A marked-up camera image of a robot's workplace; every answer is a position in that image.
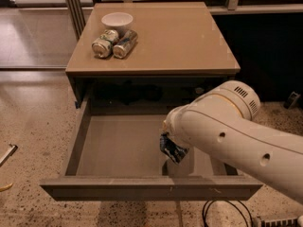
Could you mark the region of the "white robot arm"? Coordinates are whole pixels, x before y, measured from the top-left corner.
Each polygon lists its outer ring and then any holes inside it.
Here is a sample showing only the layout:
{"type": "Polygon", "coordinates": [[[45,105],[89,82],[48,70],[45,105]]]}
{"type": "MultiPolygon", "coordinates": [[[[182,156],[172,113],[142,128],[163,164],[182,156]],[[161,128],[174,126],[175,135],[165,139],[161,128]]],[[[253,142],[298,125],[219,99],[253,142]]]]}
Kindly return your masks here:
{"type": "Polygon", "coordinates": [[[303,137],[255,123],[259,107],[251,87],[229,80],[170,111],[164,132],[303,203],[303,137]]]}

